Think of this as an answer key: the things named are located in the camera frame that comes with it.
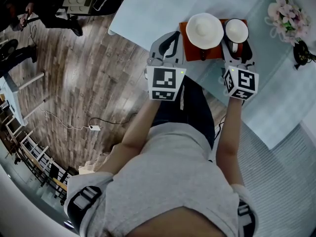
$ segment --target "orange placemat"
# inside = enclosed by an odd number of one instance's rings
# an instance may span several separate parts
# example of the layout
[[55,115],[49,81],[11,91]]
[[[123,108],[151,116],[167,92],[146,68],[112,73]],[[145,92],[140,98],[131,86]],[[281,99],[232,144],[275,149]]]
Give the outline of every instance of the orange placemat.
[[[220,19],[222,24],[227,21],[228,19]],[[184,52],[186,54],[187,61],[198,61],[201,59],[200,49],[193,45],[187,36],[186,27],[188,22],[181,22],[180,25],[180,31],[182,33],[183,37],[183,46],[184,46]],[[242,52],[242,44],[238,45],[238,50],[234,54],[234,57],[240,57]],[[219,44],[218,46],[206,50],[206,59],[223,59],[222,55],[222,47]]]

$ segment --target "power adapter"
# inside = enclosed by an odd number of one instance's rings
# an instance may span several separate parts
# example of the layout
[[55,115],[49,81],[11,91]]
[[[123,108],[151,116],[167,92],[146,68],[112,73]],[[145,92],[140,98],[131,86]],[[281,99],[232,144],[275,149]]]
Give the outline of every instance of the power adapter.
[[101,130],[101,127],[98,126],[97,124],[90,125],[89,128],[91,131],[100,131]]

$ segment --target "shoe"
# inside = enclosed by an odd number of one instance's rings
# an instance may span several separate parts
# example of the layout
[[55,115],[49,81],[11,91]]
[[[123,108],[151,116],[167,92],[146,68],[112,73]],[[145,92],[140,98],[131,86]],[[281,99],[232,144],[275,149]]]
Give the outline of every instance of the shoe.
[[38,61],[38,46],[37,45],[32,46],[31,49],[32,49],[31,50],[31,52],[32,52],[32,54],[31,54],[32,62],[36,63]]
[[73,30],[73,32],[78,36],[82,36],[83,35],[83,31],[81,26],[79,25],[78,21],[76,20],[76,17],[71,17],[70,20],[73,23],[73,27],[71,28],[71,30]]

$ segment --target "white bowl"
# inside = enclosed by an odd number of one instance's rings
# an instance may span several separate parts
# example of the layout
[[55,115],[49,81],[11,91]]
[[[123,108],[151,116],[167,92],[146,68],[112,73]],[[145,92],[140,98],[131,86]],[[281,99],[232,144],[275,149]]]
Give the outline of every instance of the white bowl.
[[186,27],[189,41],[200,49],[216,47],[224,36],[221,21],[209,13],[192,16]]

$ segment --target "strap buckle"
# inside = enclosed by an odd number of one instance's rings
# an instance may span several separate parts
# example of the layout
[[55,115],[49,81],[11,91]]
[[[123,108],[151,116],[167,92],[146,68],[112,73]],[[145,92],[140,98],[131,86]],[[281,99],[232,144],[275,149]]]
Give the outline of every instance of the strap buckle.
[[247,215],[247,214],[250,214],[251,213],[251,210],[250,210],[250,207],[248,204],[244,203],[244,204],[239,204],[239,207],[238,207],[238,215],[239,216],[243,216],[243,215]]
[[86,211],[95,203],[100,195],[101,191],[98,187],[87,186],[77,193],[77,197],[74,199],[73,203],[80,211]]

